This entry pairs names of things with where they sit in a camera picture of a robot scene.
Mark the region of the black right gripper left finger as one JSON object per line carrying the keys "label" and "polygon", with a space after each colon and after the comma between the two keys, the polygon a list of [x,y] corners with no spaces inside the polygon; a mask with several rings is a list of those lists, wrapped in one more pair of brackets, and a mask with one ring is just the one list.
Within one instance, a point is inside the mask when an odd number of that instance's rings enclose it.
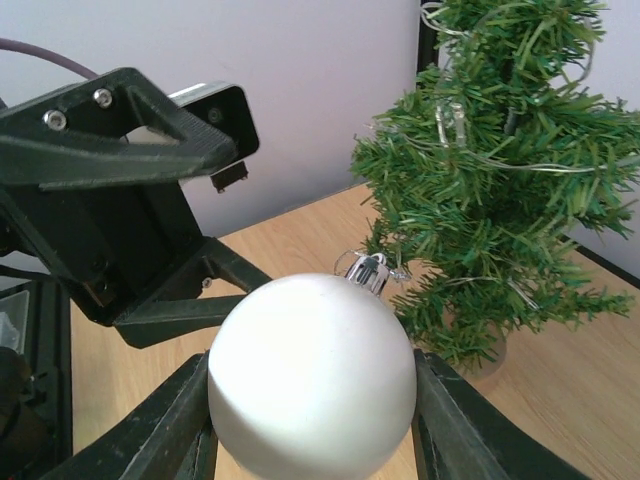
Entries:
{"label": "black right gripper left finger", "polygon": [[207,400],[208,354],[196,354],[141,404],[46,479],[213,479],[217,437]]}

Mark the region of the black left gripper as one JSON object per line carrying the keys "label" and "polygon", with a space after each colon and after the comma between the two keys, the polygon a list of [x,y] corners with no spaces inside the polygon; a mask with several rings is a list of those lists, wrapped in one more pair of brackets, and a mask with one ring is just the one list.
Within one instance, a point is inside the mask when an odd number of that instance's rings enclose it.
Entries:
{"label": "black left gripper", "polygon": [[[170,182],[236,156],[231,137],[119,68],[2,111],[1,216],[89,319],[144,349],[221,325],[271,281],[204,237]],[[207,279],[241,292],[201,299]]]}

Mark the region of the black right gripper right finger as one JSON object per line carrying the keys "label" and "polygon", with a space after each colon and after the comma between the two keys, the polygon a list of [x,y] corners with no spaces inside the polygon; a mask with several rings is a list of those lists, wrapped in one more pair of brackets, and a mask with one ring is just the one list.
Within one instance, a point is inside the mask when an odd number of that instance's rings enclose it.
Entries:
{"label": "black right gripper right finger", "polygon": [[417,478],[585,480],[512,423],[438,355],[414,351]]}

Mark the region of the white ball ornament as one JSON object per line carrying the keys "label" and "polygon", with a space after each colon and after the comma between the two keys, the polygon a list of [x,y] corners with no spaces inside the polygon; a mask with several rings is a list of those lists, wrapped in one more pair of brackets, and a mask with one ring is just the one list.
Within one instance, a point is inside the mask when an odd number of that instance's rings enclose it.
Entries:
{"label": "white ball ornament", "polygon": [[303,273],[248,294],[208,355],[217,437],[260,479],[366,479],[393,456],[416,406],[410,341],[381,300],[385,257],[343,276]]}

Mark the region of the clear wire fairy lights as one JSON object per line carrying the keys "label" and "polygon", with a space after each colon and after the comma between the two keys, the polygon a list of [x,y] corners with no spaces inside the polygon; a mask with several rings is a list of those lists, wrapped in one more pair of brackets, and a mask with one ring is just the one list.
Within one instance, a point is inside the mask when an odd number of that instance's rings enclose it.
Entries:
{"label": "clear wire fairy lights", "polygon": [[604,31],[600,1],[435,1],[423,22],[446,66],[424,84],[446,178],[425,309],[525,317],[625,314],[570,259],[574,226],[627,232],[639,120],[585,84]]}

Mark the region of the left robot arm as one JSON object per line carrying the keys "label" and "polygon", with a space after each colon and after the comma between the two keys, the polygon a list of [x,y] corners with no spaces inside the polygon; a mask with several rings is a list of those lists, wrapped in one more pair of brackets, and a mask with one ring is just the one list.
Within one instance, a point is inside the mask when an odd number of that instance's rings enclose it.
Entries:
{"label": "left robot arm", "polygon": [[205,235],[182,191],[246,178],[259,138],[244,90],[167,95],[133,68],[1,113],[1,251],[38,258],[26,349],[1,351],[5,479],[210,479],[207,360],[189,358],[90,446],[71,450],[68,313],[142,349],[217,327],[268,276]]}

